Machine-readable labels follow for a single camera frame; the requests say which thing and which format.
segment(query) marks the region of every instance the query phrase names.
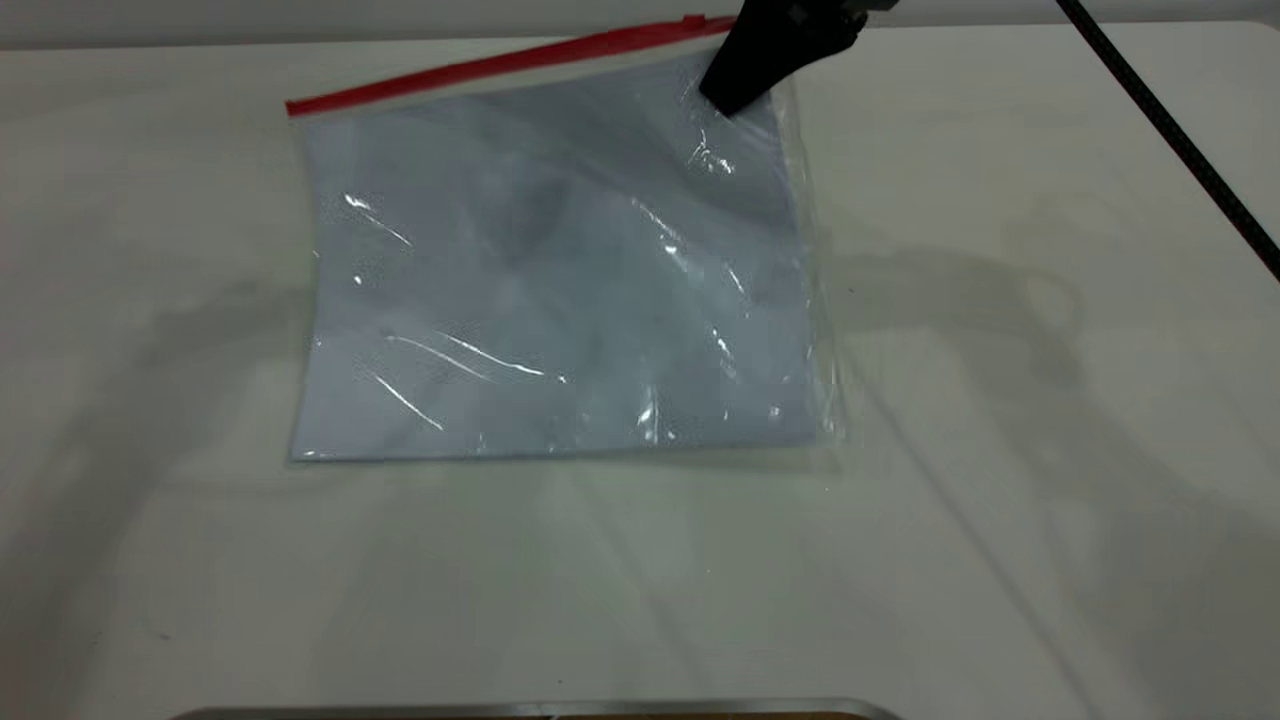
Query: ziplock bag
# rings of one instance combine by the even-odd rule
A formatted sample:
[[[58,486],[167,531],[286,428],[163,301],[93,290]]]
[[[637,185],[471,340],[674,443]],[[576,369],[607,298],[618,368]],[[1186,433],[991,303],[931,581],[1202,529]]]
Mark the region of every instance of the ziplock bag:
[[[541,456],[837,429],[792,101],[686,18],[288,102],[319,282],[292,455]]]

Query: metal edge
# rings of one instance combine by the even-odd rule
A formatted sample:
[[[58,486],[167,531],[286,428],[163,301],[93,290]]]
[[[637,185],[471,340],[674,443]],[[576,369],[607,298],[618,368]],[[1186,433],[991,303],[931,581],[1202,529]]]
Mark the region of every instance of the metal edge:
[[[173,720],[410,720],[433,717],[553,717],[575,715],[692,715],[692,714],[842,712],[867,720],[902,720],[860,700],[717,700],[701,702],[525,702],[512,705],[397,706],[397,707],[210,707]]]

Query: table surface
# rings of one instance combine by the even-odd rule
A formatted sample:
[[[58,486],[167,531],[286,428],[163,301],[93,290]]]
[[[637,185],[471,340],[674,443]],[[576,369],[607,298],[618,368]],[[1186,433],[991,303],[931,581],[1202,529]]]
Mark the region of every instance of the table surface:
[[[1280,231],[1280,35],[1108,32]],[[1280,714],[1280,286],[1069,27],[800,73],[846,443],[288,464],[280,100],[530,42],[0,54],[0,715]]]

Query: red zip strip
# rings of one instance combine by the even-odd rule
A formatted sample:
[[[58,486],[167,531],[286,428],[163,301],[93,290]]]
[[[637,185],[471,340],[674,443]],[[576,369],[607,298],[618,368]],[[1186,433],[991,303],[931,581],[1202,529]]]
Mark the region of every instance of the red zip strip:
[[[330,92],[329,95],[289,100],[284,104],[284,108],[288,110],[291,118],[328,113],[330,110],[342,110],[366,102],[376,102],[411,92],[435,90],[438,87],[503,73],[573,63],[576,60],[589,60],[591,58],[607,58],[609,55],[621,55],[660,45],[671,45],[672,42],[727,32],[732,27],[732,17],[707,19],[705,15],[685,15],[685,19],[678,23],[655,23],[612,29],[599,35],[589,35],[576,40],[543,45],[506,55],[494,55],[493,58],[433,68],[349,90]]]

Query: plastic bag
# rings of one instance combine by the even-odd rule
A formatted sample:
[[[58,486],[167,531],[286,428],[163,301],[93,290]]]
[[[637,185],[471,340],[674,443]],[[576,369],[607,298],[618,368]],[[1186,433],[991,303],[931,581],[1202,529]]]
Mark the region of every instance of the plastic bag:
[[[728,119],[698,92],[730,26],[686,18],[289,102],[319,256],[293,457],[836,430],[790,100]]]

